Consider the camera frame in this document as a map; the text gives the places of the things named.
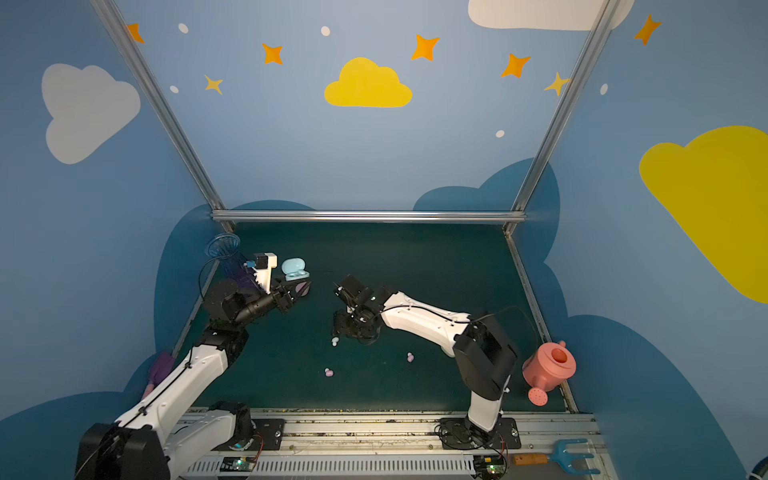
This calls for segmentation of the light blue earbud case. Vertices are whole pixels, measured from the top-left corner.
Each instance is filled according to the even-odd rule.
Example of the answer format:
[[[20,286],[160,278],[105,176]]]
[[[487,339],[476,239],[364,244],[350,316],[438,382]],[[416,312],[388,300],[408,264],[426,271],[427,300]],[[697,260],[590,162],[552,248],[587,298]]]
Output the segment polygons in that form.
[[[302,280],[310,276],[306,270],[305,260],[299,257],[284,260],[281,271],[287,281]]]

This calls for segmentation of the pink earbud charging case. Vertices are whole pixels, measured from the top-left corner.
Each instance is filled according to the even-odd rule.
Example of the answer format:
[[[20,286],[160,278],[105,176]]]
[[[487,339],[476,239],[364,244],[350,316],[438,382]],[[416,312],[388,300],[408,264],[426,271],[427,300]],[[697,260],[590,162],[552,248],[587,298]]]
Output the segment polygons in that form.
[[[310,281],[301,282],[296,285],[295,293],[298,297],[305,297],[309,293],[310,287],[311,287]]]

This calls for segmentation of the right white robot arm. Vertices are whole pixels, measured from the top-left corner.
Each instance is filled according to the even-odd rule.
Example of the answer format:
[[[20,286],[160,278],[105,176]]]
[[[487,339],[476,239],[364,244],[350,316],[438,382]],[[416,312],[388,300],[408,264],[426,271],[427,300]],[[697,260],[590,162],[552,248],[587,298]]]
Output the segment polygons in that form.
[[[494,315],[444,310],[402,291],[375,291],[351,275],[335,286],[334,293],[344,303],[334,314],[335,337],[374,341],[386,326],[439,346],[456,361],[471,392],[468,427],[478,433],[495,429],[519,354]]]

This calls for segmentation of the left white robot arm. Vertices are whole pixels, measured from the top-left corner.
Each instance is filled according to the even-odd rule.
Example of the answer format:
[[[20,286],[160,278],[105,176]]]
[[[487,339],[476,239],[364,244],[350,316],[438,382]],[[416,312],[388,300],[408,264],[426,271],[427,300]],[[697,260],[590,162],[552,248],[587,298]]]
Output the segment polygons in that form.
[[[282,276],[264,289],[234,280],[211,286],[204,298],[210,322],[183,361],[144,399],[110,424],[97,423],[80,440],[77,479],[177,479],[220,446],[249,447],[256,435],[249,408],[220,401],[186,427],[181,417],[240,356],[247,326],[277,310],[291,309],[310,288],[308,278]]]

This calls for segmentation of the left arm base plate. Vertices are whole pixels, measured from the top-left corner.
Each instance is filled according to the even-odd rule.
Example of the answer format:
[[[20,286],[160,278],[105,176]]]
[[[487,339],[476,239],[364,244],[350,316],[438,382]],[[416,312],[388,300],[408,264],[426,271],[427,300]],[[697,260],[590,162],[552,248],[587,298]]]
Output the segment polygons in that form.
[[[286,422],[284,419],[252,419],[251,433],[230,447],[233,451],[278,451]]]

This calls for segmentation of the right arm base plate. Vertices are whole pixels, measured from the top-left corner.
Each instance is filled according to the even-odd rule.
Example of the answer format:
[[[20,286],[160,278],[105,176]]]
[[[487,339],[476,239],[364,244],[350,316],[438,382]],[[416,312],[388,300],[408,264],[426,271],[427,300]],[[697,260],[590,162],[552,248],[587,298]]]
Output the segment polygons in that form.
[[[467,417],[442,418],[434,433],[444,449],[452,450],[518,450],[522,446],[520,432],[513,418],[499,417],[489,432],[472,424]]]

